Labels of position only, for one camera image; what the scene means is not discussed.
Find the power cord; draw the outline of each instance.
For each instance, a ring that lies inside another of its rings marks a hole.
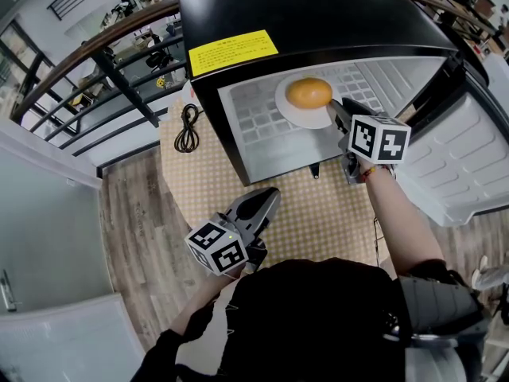
[[[200,145],[200,136],[194,130],[194,125],[198,120],[198,115],[204,111],[198,111],[198,107],[192,103],[188,103],[182,109],[181,119],[184,128],[176,136],[173,144],[175,150],[179,153],[191,153]]]

